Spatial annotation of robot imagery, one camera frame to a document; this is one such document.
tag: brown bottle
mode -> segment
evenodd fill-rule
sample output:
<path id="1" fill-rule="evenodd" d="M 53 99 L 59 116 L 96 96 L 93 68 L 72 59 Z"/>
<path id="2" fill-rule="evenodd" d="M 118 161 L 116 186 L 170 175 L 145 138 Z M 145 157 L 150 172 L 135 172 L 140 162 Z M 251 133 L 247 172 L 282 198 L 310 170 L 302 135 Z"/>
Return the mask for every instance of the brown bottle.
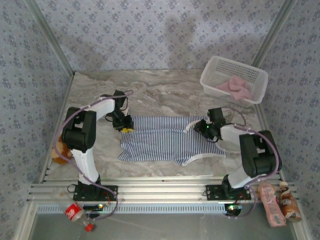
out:
<path id="1" fill-rule="evenodd" d="M 286 181 L 281 181 L 279 186 L 281 189 L 280 204 L 283 215 L 291 222 L 300 222 L 301 214 L 296 200 L 290 193 L 288 183 Z"/>

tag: red bottle cap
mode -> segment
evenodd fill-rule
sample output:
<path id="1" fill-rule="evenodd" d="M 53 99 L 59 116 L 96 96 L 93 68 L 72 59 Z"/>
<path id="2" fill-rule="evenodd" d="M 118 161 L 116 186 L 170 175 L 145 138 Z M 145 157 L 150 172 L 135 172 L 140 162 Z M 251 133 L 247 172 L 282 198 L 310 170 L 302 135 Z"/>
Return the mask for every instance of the red bottle cap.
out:
<path id="1" fill-rule="evenodd" d="M 91 232 L 91 230 L 94 229 L 94 225 L 92 223 L 89 223 L 86 227 L 85 227 L 85 230 L 87 232 Z"/>

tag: marble table surface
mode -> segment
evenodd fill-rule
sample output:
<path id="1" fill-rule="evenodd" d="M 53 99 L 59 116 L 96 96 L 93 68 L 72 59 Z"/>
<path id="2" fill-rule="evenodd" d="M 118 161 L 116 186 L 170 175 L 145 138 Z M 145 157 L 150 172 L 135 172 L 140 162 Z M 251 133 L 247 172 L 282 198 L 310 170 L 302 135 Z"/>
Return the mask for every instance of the marble table surface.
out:
<path id="1" fill-rule="evenodd" d="M 253 107 L 243 108 L 225 100 L 207 95 L 199 80 L 202 69 L 140 70 L 76 72 L 68 93 L 64 114 L 71 106 L 81 107 L 98 99 L 102 94 L 112 95 L 115 90 L 134 90 L 129 97 L 129 113 L 135 116 L 205 116 L 208 109 L 229 106 L 241 111 L 248 126 L 261 130 Z M 242 123 L 238 113 L 224 109 L 227 122 Z M 101 118 L 97 122 L 93 156 L 101 178 L 118 177 L 171 177 L 171 176 L 224 176 L 241 165 L 237 148 L 219 142 L 226 157 L 198 159 L 181 166 L 171 161 L 124 162 L 118 159 L 122 152 L 121 134 L 112 123 Z M 78 173 L 69 164 L 50 163 L 46 180 L 77 179 Z"/>

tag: coca-cola bottle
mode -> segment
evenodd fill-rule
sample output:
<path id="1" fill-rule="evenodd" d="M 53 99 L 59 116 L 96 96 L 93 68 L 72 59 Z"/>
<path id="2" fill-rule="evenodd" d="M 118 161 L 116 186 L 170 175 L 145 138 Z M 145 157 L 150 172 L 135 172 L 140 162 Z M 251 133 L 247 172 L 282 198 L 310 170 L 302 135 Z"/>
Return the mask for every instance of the coca-cola bottle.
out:
<path id="1" fill-rule="evenodd" d="M 58 188 L 53 190 L 51 196 L 71 222 L 82 225 L 87 232 L 90 232 L 94 228 L 94 225 L 88 222 L 85 210 L 69 197 L 68 193 L 63 189 Z"/>

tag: robotic arm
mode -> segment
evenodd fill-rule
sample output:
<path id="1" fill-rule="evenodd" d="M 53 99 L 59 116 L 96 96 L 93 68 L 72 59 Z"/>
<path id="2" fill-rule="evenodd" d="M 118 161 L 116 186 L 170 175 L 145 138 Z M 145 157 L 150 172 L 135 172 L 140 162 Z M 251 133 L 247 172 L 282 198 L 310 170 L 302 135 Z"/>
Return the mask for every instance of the robotic arm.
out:
<path id="1" fill-rule="evenodd" d="M 221 183 L 222 195 L 225 200 L 235 199 L 244 186 L 257 176 L 268 175 L 275 170 L 276 157 L 271 146 L 259 135 L 240 130 L 232 123 L 226 123 L 221 108 L 208 110 L 210 123 L 204 119 L 194 126 L 194 130 L 208 139 L 228 141 L 240 146 L 242 166 L 226 175 Z M 268 130 L 259 131 L 276 148 L 272 134 Z M 278 169 L 282 168 L 279 158 Z"/>
<path id="2" fill-rule="evenodd" d="M 124 96 L 125 93 L 116 90 L 114 96 Z M 97 120 L 107 115 L 112 118 L 113 127 L 120 132 L 133 130 L 133 122 L 130 115 L 121 111 L 126 97 L 107 99 L 87 108 L 72 118 L 62 131 L 62 141 L 71 150 L 76 165 L 84 175 L 92 182 L 101 185 L 100 176 L 95 166 L 93 145 L 96 141 Z M 70 107 L 66 118 L 78 111 L 77 107 Z M 88 182 L 83 175 L 79 174 L 78 188 L 80 195 L 86 200 L 97 200 L 101 195 L 101 188 Z"/>

